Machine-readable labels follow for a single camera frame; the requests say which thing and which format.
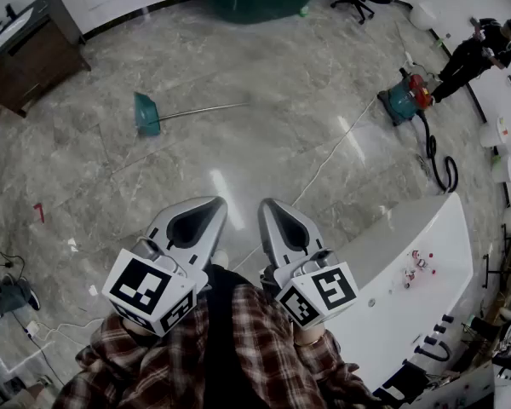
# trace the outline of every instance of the plaid sleeve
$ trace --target plaid sleeve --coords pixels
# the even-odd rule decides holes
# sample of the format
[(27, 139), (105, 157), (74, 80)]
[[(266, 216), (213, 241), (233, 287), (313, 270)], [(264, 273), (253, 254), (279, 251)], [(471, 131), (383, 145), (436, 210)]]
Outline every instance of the plaid sleeve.
[(118, 404), (148, 351), (135, 342), (121, 321), (118, 315), (110, 315), (91, 337), (91, 344), (78, 353), (76, 361), (83, 370), (61, 390), (54, 409), (105, 409)]
[(328, 402), (333, 401), (335, 407), (370, 406), (379, 401), (352, 374), (359, 367), (342, 361), (339, 344), (330, 331), (325, 331), (316, 343), (296, 346), (296, 350), (301, 363), (317, 381), (322, 396)]

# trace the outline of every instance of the vacuum hose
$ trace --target vacuum hose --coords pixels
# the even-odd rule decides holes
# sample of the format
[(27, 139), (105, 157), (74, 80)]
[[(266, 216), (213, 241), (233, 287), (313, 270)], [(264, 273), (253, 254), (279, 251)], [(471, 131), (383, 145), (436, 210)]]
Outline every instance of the vacuum hose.
[[(424, 129), (426, 130), (426, 154), (429, 159), (432, 159), (432, 167), (433, 174), (435, 175), (435, 180), (437, 181), (439, 187), (445, 191), (446, 193), (454, 193), (456, 187), (458, 186), (458, 168), (456, 167), (456, 162), (451, 156), (445, 157), (445, 170), (449, 179), (449, 184), (446, 186), (439, 177), (439, 173), (437, 171), (437, 165), (435, 163), (435, 154), (437, 153), (437, 141), (435, 140), (435, 136), (430, 135), (428, 121), (426, 120), (426, 115), (423, 111), (419, 111), (416, 113), (418, 117), (424, 123)], [(452, 182), (452, 174), (451, 168), (454, 170), (454, 183)]]

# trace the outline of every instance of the black baseboard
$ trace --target black baseboard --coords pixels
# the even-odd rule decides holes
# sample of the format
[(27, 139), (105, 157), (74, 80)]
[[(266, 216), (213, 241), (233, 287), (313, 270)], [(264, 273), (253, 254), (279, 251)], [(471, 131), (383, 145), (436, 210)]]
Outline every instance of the black baseboard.
[(108, 21), (107, 23), (103, 24), (102, 26), (98, 26), (92, 31), (89, 31), (87, 33), (84, 33), (83, 38), (85, 40), (91, 39), (92, 37), (96, 37), (97, 35), (108, 31), (112, 29), (115, 26), (119, 26), (120, 24), (124, 23), (128, 20), (133, 20), (134, 18), (138, 18), (144, 13), (150, 13), (162, 8), (168, 8), (169, 6), (173, 6), (178, 3), (184, 3), (184, 2), (190, 2), (191, 0), (164, 0), (162, 2), (154, 3), (149, 5), (147, 8), (147, 12), (144, 9), (137, 9), (132, 12), (129, 12), (128, 14), (121, 15), (120, 17), (117, 17), (114, 20)]

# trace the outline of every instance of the person in black clothing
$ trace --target person in black clothing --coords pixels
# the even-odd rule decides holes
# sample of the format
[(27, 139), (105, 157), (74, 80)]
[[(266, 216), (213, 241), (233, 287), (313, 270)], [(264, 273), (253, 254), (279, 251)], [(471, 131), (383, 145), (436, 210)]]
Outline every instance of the person in black clothing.
[(511, 20), (503, 26), (493, 18), (470, 21), (475, 34), (454, 50), (439, 74), (442, 83), (432, 93), (433, 102), (439, 103), (492, 66), (503, 70), (511, 63)]

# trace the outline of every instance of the long metal handle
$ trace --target long metal handle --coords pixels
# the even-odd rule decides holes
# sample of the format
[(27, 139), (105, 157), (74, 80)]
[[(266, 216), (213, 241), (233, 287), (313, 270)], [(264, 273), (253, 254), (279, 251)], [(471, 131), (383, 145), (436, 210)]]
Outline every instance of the long metal handle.
[(156, 123), (158, 121), (164, 121), (164, 120), (171, 119), (171, 118), (183, 117), (184, 115), (191, 115), (192, 113), (216, 111), (217, 109), (227, 109), (229, 107), (238, 107), (238, 106), (247, 106), (247, 105), (249, 105), (249, 103), (246, 103), (246, 102), (245, 103), (234, 103), (232, 105), (205, 107), (204, 109), (195, 109), (194, 111), (178, 112), (178, 113), (173, 113), (172, 115), (165, 115), (163, 117), (159, 117), (159, 119), (152, 121), (149, 124)]

